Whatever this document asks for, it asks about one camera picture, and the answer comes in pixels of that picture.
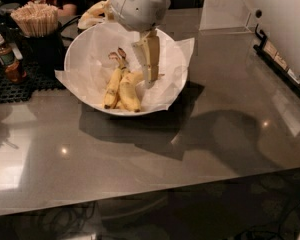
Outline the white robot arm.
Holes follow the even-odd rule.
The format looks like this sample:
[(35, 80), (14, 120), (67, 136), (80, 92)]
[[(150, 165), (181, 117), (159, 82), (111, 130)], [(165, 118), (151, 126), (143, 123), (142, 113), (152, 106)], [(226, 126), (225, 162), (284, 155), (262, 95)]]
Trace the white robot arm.
[[(159, 26), (171, 0), (106, 0), (90, 7), (79, 20), (86, 28), (100, 14), (129, 31), (147, 33)], [(300, 0), (204, 0), (202, 23), (208, 29), (251, 15), (279, 49), (300, 83)]]

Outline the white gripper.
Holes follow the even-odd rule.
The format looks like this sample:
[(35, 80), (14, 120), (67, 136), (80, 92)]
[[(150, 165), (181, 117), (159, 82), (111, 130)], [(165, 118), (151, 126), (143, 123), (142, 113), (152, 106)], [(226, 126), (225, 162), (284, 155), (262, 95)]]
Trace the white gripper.
[(143, 32), (132, 48), (141, 65), (145, 84), (153, 85), (159, 75), (160, 40), (157, 31), (152, 29), (161, 24), (169, 6), (170, 0), (100, 1), (80, 17), (78, 28), (86, 30), (115, 19), (128, 31)]

